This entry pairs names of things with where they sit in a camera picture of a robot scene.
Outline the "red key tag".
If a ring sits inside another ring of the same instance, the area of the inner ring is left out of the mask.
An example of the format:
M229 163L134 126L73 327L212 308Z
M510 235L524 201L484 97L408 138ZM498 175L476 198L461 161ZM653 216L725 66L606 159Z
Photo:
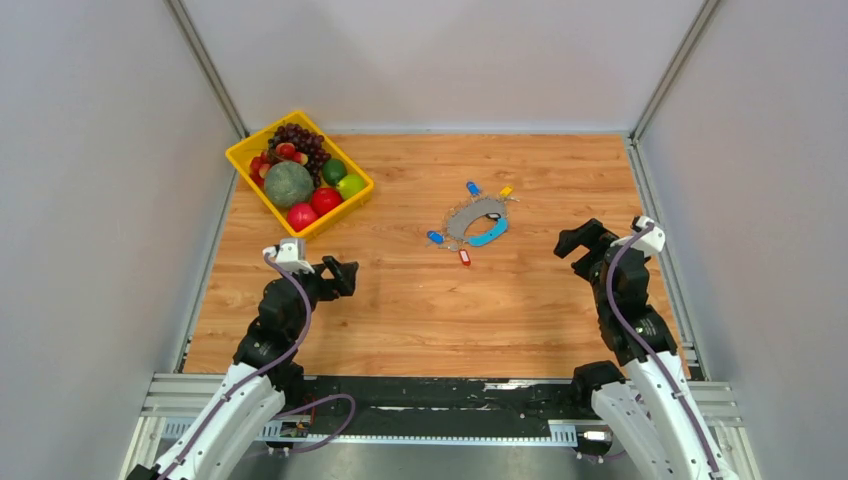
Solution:
M469 253L466 249L460 249L458 251L458 255L459 255L461 263L464 266L470 266L471 265L470 255L469 255Z

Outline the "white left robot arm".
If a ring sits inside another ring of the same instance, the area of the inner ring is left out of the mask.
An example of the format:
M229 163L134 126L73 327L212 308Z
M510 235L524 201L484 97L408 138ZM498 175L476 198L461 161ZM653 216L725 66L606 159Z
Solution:
M152 466L135 465L131 479L225 479L267 422L313 409L304 405L304 369L294 361L320 302L354 294L359 265L332 256L284 267L263 290L257 315L238 344L224 379L198 417Z

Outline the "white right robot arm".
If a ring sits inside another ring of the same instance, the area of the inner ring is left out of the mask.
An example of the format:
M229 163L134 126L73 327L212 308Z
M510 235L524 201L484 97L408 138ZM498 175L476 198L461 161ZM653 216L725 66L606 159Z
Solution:
M649 303L648 261L666 234L647 216L620 237L599 220L563 230L554 254L586 253L572 269L593 293L599 330L613 361L575 369L571 403L611 429L645 479L735 479L708 431L667 323Z

